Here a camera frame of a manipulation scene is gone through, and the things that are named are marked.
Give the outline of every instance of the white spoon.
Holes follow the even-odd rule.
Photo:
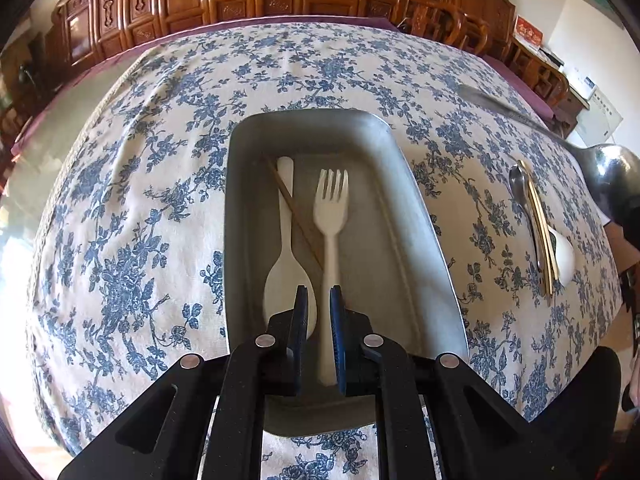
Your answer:
[[[287,186],[289,194],[293,196],[293,160],[288,156],[278,159],[278,174]],[[306,338],[311,336],[316,327],[316,295],[311,280],[305,269],[298,263],[291,249],[291,211],[282,194],[278,192],[278,206],[280,209],[280,238],[282,250],[276,263],[271,267],[267,281],[264,283],[262,297],[262,313],[265,323],[273,314],[290,310],[296,301],[296,291],[299,285],[306,286],[308,292],[308,319],[306,322]]]

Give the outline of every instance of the table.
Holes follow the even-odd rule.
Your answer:
[[[78,453],[187,352],[228,351],[223,215],[228,139],[261,111],[354,107],[394,131],[465,318],[470,365],[533,419],[620,307],[602,224],[569,155],[463,101],[459,83],[536,116],[484,61],[387,30],[282,23],[181,38],[141,56],[76,140],[38,231],[29,336],[39,411]],[[573,282],[547,304],[507,182],[534,170]],[[271,480],[377,475],[374,428],[265,435]]]

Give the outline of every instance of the metal tray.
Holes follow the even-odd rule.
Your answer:
[[[225,313],[233,350],[264,332],[262,293],[280,254],[278,188],[263,156],[294,159],[293,198],[309,225],[320,169],[349,171],[348,220],[339,235],[340,284],[348,308],[408,352],[468,358],[460,307],[414,176],[391,129],[359,110],[288,110],[251,116],[233,130],[226,170]],[[322,271],[292,228],[292,247],[318,306]],[[322,235],[317,233],[319,244]],[[375,421],[373,397],[346,399],[316,381],[318,330],[309,339],[299,397],[268,397],[264,429],[283,436]]]

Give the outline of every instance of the shiny metal ladle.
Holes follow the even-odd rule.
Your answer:
[[[613,221],[618,224],[625,223],[633,207],[632,202],[638,202],[640,198],[640,158],[631,150],[617,144],[597,144],[589,148],[578,148],[481,90],[460,85],[458,94],[479,107],[546,135],[566,149],[580,166],[587,189],[596,205]]]

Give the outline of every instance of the black object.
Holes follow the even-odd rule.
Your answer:
[[[338,387],[346,396],[376,397],[380,480],[435,478],[419,394],[444,478],[511,479],[514,471],[524,480],[578,478],[548,438],[458,357],[411,356],[395,341],[373,335],[367,316],[345,309],[338,286],[330,303]],[[267,335],[230,356],[184,356],[59,480],[196,478],[218,395],[202,478],[258,479],[264,395],[299,392],[306,312],[306,289],[299,286],[293,310],[272,316]]]

